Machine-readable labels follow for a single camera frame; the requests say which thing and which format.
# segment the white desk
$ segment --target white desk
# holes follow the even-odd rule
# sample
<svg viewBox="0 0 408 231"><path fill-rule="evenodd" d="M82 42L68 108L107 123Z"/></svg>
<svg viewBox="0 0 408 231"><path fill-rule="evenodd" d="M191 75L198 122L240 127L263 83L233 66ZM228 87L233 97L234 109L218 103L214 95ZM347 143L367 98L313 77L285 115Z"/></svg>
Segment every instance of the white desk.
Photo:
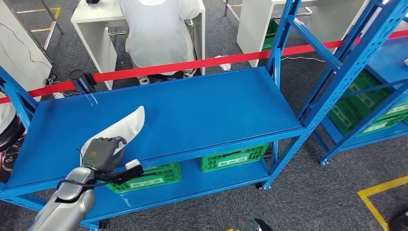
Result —
<svg viewBox="0 0 408 231"><path fill-rule="evenodd" d="M315 6L307 28L321 42L341 40L365 0L302 0L301 7ZM262 51L269 20L286 0L243 0L237 43L243 53ZM259 60L249 61L252 67Z"/></svg>
<svg viewBox="0 0 408 231"><path fill-rule="evenodd" d="M202 0L199 14L193 22L197 59L205 59L205 7ZM109 38L108 28L127 25L118 0L102 0L94 5L88 5L85 0L81 0L72 15L71 23L98 71L115 71L117 54ZM204 68L201 68L201 73L204 75ZM106 81L105 84L108 89L112 89L113 81Z"/></svg>

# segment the white sneaker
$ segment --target white sneaker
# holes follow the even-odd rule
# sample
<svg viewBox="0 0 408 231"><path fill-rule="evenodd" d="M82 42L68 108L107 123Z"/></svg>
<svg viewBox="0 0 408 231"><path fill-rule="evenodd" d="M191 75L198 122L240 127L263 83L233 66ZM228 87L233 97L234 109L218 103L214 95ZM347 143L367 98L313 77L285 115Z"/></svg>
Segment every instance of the white sneaker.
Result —
<svg viewBox="0 0 408 231"><path fill-rule="evenodd" d="M190 69L190 70L185 70L183 78L190 78L193 77L197 69Z"/></svg>

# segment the red barrier rope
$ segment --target red barrier rope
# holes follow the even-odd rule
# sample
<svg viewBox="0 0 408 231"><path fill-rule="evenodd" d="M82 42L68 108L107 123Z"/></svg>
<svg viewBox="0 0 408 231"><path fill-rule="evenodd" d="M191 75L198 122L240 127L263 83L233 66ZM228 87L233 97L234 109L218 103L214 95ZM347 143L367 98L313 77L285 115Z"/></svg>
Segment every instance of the red barrier rope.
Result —
<svg viewBox="0 0 408 231"><path fill-rule="evenodd" d="M400 37L408 37L408 30L402 30L392 33L388 39L395 39ZM355 44L360 42L361 38L357 38ZM343 41L332 41L332 42L324 42L323 45L327 49L337 48L342 44ZM314 49L310 45L302 45L302 46L294 46L294 47L286 47L283 49L282 56L286 55L293 55L293 54L302 54L313 52ZM197 60L185 63L177 63L177 64L166 64L166 65L159 65L159 66L149 66L149 67L142 67L137 69L129 69L129 70L122 70L122 71L114 71L114 72L106 72L106 73L96 73L92 74L93 78L96 82L103 82L108 80L118 80L118 79L125 79L125 78L133 78L137 76L148 76L154 74L160 74L164 72L172 72L172 71L179 71L179 70L189 70L194 68L201 68L207 66L216 66L220 64L233 64L239 62L246 62L249 60L255 59L266 59L269 57L270 51L261 51L261 52L253 52L247 54L234 54L229 56L224 56L220 58L210 58L204 60ZM56 92L66 91L66 90L74 90L75 86L72 81L68 80L63 83L54 84L52 86L47 86L35 90L31 90L28 93L32 97L49 95ZM0 104L8 103L10 99L8 97L0 98Z"/></svg>

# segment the blue metal shelf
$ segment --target blue metal shelf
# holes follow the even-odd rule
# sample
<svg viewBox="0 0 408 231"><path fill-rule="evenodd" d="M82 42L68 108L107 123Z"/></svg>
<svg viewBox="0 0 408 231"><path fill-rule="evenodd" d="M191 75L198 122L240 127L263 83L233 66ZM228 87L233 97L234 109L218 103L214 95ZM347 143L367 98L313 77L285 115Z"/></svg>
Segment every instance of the blue metal shelf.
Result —
<svg viewBox="0 0 408 231"><path fill-rule="evenodd" d="M332 120L327 116L321 122L322 127L329 135L330 139L337 144L344 136L339 132ZM399 122L391 128L379 130L364 136L357 136L349 140L344 147L339 149L339 152L350 150L357 147L362 147L368 144L385 141L388 139L405 136L408 134L408 125L405 122Z"/></svg>
<svg viewBox="0 0 408 231"><path fill-rule="evenodd" d="M286 139L304 130L264 67L43 101L6 192L54 187L78 166L76 148L140 105L145 125L126 146L122 164L138 159L152 167Z"/></svg>
<svg viewBox="0 0 408 231"><path fill-rule="evenodd" d="M408 48L408 38L394 40L393 43L379 48L366 66L366 69L383 84L408 78L408 66L404 63L408 54L403 52ZM396 90L400 86L401 84L394 85L391 88Z"/></svg>
<svg viewBox="0 0 408 231"><path fill-rule="evenodd" d="M146 122L141 133L126 147L121 164L135 158L144 167L181 161L182 182L122 196L105 187L96 188L97 203L81 225L97 230L100 219L256 182L262 183L263 189L270 189L271 183L408 12L407 0L390 0L384 5L379 0L369 0L341 46L332 54L295 18L300 4L301 0L286 2L266 67L40 103L0 67L0 89L7 92L29 131L9 182L0 183L0 199L39 211L45 201L28 193L54 187L78 165L76 148L140 105L145 107ZM353 47L379 5L381 11ZM281 55L292 27L328 63L298 116L278 87ZM407 89L408 82L374 109L375 114L388 110ZM334 150L340 150L341 142L354 138L376 119L375 115L369 115L363 125L356 126L343 138L332 134L341 139ZM286 138L292 139L278 155L277 141ZM197 157L265 142L273 142L270 169L259 161L205 174L200 171ZM334 155L326 154L324 161Z"/></svg>
<svg viewBox="0 0 408 231"><path fill-rule="evenodd" d="M377 53L370 59L366 65L366 69L372 73L380 82L383 84L396 82L399 80L404 80L408 78L408 66L405 65L404 60L407 58L406 50L408 46L407 38L392 39L387 42L384 46L380 47ZM397 91L403 84L393 85L388 87L392 92ZM389 110L396 102L406 101L407 91L403 92L401 96L395 96L395 101L390 104L382 103L370 114L371 117L375 118L383 115L383 111ZM364 126L369 126L372 122L364 119L361 121L357 128L350 131L350 134L343 136L338 128L334 125L332 120L327 116L321 122L322 127L329 135L331 140L334 142L332 148L328 148L324 141L319 137L319 135L314 132L316 139L321 144L325 150L325 155L320 158L322 164L327 164L327 160L338 152L350 150L357 147L362 147L372 143L404 136L408 134L408 125L401 121L395 124L393 127L379 130L373 133L358 136L361 131L358 131Z"/></svg>
<svg viewBox="0 0 408 231"><path fill-rule="evenodd" d="M191 159L180 163L182 179L179 183L136 190L120 196L106 187L96 188L96 204L84 221L98 221L166 205L261 182L269 177L268 168L263 160L207 173L201 172L199 162L198 159Z"/></svg>

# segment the yellow floor tape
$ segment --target yellow floor tape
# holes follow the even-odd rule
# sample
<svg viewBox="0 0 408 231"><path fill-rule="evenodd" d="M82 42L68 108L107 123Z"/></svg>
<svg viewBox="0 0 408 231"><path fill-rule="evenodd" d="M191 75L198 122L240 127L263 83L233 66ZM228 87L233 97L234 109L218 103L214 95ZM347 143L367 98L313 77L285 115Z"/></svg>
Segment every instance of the yellow floor tape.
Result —
<svg viewBox="0 0 408 231"><path fill-rule="evenodd" d="M17 13L33 13L33 12L41 12L41 11L46 11L46 10L47 9L37 9L37 10L30 10L30 11L18 11ZM57 20L58 17L60 16L61 7L50 8L50 10L55 11L54 18L55 18L55 20ZM35 30L31 30L31 32L49 31L49 30L51 30L51 26L52 26L52 23L51 23L49 28L35 29Z"/></svg>
<svg viewBox="0 0 408 231"><path fill-rule="evenodd" d="M242 6L242 4L237 4L237 5L231 5L231 4L230 4L229 6L230 6L230 7L240 7L240 6Z"/></svg>
<svg viewBox="0 0 408 231"><path fill-rule="evenodd" d="M371 203L371 201L368 199L368 197L407 183L408 176L404 176L357 192L361 200L366 204L367 208L371 211L373 216L377 219L378 223L382 226L382 228L385 231L389 231L388 224L381 216L381 214L378 212L378 210L374 207L374 205Z"/></svg>

